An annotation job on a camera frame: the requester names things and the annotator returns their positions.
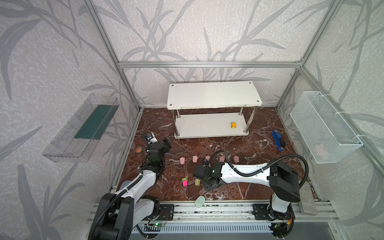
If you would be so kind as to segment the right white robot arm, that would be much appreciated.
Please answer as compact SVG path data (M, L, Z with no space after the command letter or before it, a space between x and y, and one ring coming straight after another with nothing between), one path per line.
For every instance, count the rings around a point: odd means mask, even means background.
M302 180L299 180L299 174L293 168L283 162L292 158L299 159L304 165ZM298 154L288 154L260 165L234 165L225 150L215 152L194 170L194 177L201 181L207 192L230 183L258 184L271 188L274 193L269 205L258 212L268 221L294 219L289 207L301 201L300 189L308 176L308 162Z

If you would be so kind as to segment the pink green toy car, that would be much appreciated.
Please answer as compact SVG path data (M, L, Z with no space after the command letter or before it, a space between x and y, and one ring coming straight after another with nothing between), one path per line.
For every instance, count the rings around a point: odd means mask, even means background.
M188 185L188 179L187 178L182 178L182 184L184 187Z

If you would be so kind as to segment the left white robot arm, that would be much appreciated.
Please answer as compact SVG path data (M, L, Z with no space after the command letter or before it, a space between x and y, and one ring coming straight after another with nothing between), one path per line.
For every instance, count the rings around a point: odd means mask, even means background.
M159 201L143 195L165 171L165 154L172 147L168 139L146 142L148 153L139 174L121 190L101 198L88 240L128 240L139 222L160 214Z

